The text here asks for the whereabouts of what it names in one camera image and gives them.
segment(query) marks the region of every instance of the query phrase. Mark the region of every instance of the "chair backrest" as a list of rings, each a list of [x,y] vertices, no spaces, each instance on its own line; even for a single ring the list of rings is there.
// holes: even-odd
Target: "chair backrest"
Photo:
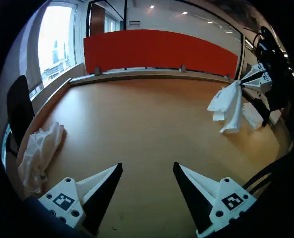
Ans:
[[[29,98],[27,79],[21,75],[7,93],[8,122],[18,147],[35,113]]]

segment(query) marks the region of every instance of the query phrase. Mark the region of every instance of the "window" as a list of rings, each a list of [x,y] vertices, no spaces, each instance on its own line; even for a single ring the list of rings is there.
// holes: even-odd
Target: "window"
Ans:
[[[58,76],[75,64],[73,31],[75,8],[69,6],[49,6],[42,19],[38,56],[43,86],[46,87]]]
[[[105,14],[104,32],[119,31],[120,23],[108,14]]]

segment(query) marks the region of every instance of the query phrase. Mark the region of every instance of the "crumpled white cloth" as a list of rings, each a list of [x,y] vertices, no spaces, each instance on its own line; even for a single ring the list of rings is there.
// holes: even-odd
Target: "crumpled white cloth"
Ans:
[[[39,129],[29,137],[23,160],[18,167],[19,177],[29,192],[40,193],[42,183],[47,181],[45,169],[61,143],[63,125],[55,122],[49,131]]]
[[[214,121],[224,121],[225,125],[220,133],[236,133],[241,127],[241,100],[242,90],[240,81],[236,80],[226,88],[218,91],[208,106],[208,111],[213,111]]]

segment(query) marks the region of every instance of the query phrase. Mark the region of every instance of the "glass wall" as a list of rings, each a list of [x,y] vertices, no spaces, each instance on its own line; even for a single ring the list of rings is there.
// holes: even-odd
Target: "glass wall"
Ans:
[[[128,1],[127,30],[151,29],[194,36],[229,50],[242,52],[241,33],[219,17],[175,0]]]
[[[124,6],[125,0],[89,2],[87,36],[123,30]]]

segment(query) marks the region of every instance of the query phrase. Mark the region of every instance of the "ceiling light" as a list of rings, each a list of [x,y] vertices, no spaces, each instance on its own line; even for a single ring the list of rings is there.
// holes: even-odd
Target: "ceiling light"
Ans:
[[[245,39],[245,42],[246,42],[251,48],[254,48],[250,41],[248,41],[247,39]]]

